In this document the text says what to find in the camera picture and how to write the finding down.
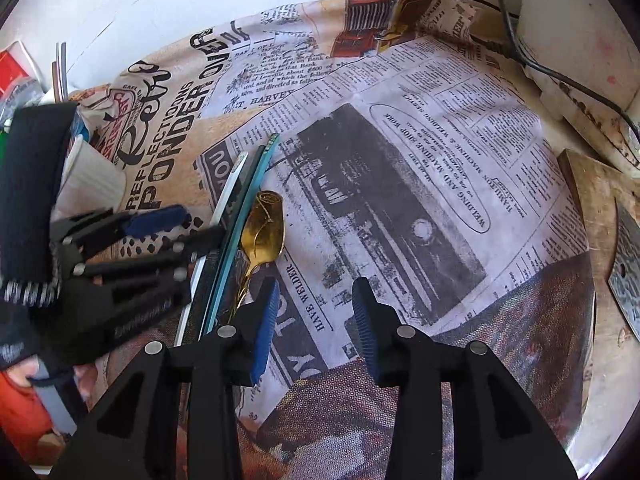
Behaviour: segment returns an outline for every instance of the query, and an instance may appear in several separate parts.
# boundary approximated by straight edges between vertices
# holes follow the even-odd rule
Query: red object
[[[40,438],[51,419],[33,388],[21,388],[0,372],[0,427],[28,463],[37,460]]]
[[[27,73],[6,50],[0,51],[0,97],[4,95],[11,81],[25,77]]]

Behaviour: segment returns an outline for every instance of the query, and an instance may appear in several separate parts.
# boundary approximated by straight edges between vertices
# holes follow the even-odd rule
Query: green object
[[[8,133],[0,128],[0,164],[4,161],[4,149],[6,148],[6,140]]]
[[[211,295],[209,296],[209,305],[207,306],[205,320],[203,323],[203,332],[205,334],[213,330],[213,325],[216,322],[216,315],[218,314],[218,308],[220,307],[220,301],[222,300],[222,294],[225,290],[226,280],[229,277],[229,271],[231,270],[231,265],[234,262],[236,251],[238,250],[238,244],[240,242],[242,229],[244,228],[246,219],[249,216],[249,212],[251,211],[251,208],[254,204],[255,197],[256,195],[258,195],[258,191],[260,191],[260,183],[262,182],[264,173],[267,171],[273,149],[278,143],[279,137],[280,136],[278,134],[273,134],[271,137],[269,137],[267,145],[264,147],[264,151],[262,152],[260,160],[257,163],[253,176],[250,179],[247,178],[247,183],[242,186],[243,189],[241,191],[241,195],[238,198],[238,203],[240,204],[238,218],[236,219],[235,224],[229,225],[229,231],[227,232],[227,234],[229,234],[229,232],[231,232],[231,234],[228,238],[228,245],[225,245],[225,237],[225,240],[223,240],[223,245],[222,247],[220,247],[220,256],[218,258],[218,266],[216,268],[216,279],[214,281]]]

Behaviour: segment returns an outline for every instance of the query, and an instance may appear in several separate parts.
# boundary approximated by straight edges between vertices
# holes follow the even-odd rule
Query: wooden board
[[[596,289],[591,386],[582,425],[568,450],[583,478],[615,444],[640,399],[640,343],[607,284],[616,249],[616,200],[637,221],[640,180],[571,150],[558,160],[584,219]]]

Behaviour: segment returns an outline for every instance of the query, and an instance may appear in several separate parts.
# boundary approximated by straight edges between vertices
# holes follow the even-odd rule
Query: gold spoon
[[[249,280],[254,270],[262,264],[274,262],[284,247],[284,217],[279,194],[273,191],[258,193],[242,229],[240,246],[249,258],[249,267],[240,283],[230,320],[249,290]]]

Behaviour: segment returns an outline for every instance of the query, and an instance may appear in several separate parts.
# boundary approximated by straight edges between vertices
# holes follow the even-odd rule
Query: white paper cup
[[[77,136],[62,170],[60,192],[51,220],[120,206],[127,179],[88,142]]]

